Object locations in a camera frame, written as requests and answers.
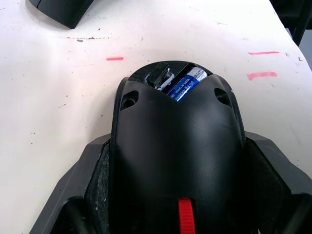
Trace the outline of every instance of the table surface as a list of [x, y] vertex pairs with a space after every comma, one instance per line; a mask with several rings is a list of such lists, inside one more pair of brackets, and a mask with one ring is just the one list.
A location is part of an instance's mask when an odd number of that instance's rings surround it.
[[312, 177], [312, 73], [269, 0], [95, 0], [74, 30], [2, 0], [0, 30], [0, 233], [30, 231], [85, 145], [110, 132], [121, 79], [161, 60], [224, 77], [246, 131]]

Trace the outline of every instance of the black object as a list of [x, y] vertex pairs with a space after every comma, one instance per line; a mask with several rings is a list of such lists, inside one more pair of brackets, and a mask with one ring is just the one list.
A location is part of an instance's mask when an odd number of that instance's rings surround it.
[[74, 29], [93, 0], [29, 0], [38, 10]]
[[120, 83], [111, 136], [87, 145], [31, 234], [178, 234], [183, 197], [197, 234], [311, 232], [311, 179], [270, 140], [245, 136], [223, 78], [201, 67], [209, 76], [181, 102], [147, 82], [169, 67], [174, 85], [193, 66], [153, 63]]
[[299, 46], [306, 29], [312, 29], [312, 0], [271, 0], [285, 28]]

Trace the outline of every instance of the hole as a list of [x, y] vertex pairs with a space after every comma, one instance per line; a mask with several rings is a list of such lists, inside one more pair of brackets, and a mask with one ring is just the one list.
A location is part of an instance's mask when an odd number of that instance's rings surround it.
[[129, 108], [131, 106], [133, 106], [134, 104], [136, 104], [138, 100], [138, 92], [137, 91], [131, 91], [127, 94], [125, 94], [122, 97], [122, 103], [121, 103], [121, 109], [126, 109]]
[[216, 99], [221, 102], [224, 105], [227, 105], [229, 107], [232, 107], [229, 96], [227, 95], [227, 93], [219, 88], [215, 88], [214, 89], [214, 94]]

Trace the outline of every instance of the blue battery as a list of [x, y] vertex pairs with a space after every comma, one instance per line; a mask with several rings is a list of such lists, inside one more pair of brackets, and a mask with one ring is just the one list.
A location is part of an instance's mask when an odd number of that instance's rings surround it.
[[180, 101], [191, 89], [207, 77], [207, 73], [199, 68], [193, 67], [181, 80], [175, 84], [167, 95], [176, 101]]

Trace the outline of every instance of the white surface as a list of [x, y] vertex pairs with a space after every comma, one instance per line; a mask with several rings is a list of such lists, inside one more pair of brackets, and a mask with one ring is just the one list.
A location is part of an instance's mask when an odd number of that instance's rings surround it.
[[[223, 76], [245, 129], [312, 177], [312, 73], [269, 0], [95, 0], [74, 30], [27, 0], [0, 9], [0, 233], [30, 231], [85, 145], [110, 132], [121, 79], [160, 60]], [[104, 39], [77, 42], [91, 37]], [[259, 51], [280, 54], [248, 54]], [[278, 77], [247, 78], [266, 71]]]

